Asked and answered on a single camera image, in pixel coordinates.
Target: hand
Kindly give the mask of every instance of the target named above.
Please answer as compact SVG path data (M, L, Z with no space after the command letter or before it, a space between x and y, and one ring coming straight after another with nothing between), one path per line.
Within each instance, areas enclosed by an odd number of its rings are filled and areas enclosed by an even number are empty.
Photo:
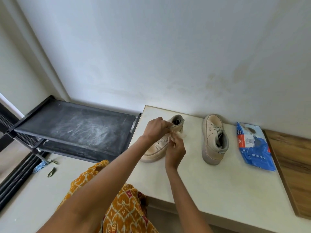
M162 117L158 117L148 122L143 136L146 137L152 145L160 140L166 133L169 133L170 129L168 127L172 125L172 123L163 120Z
M184 142L179 138L176 133L172 132L174 141L170 140L165 156L165 169L166 172L169 170L176 170L184 155L186 154Z

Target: white label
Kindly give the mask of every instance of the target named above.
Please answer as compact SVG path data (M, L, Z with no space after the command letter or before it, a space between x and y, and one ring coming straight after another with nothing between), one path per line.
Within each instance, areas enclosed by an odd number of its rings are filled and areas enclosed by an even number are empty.
M244 134L244 141L245 141L245 147L249 148L249 147L255 146L254 135Z

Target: shoe sole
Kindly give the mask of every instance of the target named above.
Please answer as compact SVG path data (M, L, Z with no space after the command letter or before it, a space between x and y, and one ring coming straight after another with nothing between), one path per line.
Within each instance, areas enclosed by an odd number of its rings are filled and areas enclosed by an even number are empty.
M154 159L140 159L140 161L142 161L144 163L153 163L153 162L156 162L156 161L162 159L165 156L165 154L166 154L166 150L163 152L162 155L158 156L157 158L154 158Z
M207 128L206 128L206 123L207 123L207 119L209 116L211 115L215 115L217 116L216 114L209 114L207 115L204 120L202 121L202 133L203 133L203 137L204 137L204 141L203 141L203 145L202 145L202 158L204 160L205 163L207 164L210 164L210 165L218 165L223 157L221 159L213 159L211 157L208 156L207 152L205 151L205 141L207 141Z

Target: blue plastic package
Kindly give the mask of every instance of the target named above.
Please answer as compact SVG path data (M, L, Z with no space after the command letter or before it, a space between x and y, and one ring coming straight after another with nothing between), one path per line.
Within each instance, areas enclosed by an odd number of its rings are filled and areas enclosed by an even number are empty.
M239 149L245 163L275 171L269 146L259 126L238 122L237 135Z

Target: white floor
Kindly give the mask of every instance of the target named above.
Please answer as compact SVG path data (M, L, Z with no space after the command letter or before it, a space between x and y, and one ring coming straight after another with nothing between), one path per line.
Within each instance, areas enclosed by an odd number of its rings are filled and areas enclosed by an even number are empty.
M70 183L93 163L51 154L59 164L49 164L33 174L0 212L0 232L36 232L54 213L69 190ZM57 171L47 178L53 167ZM148 218L160 233L182 233L176 214L148 208ZM213 228L215 233L230 233L221 228Z
M0 183L29 154L30 149L17 141L13 141L0 152Z

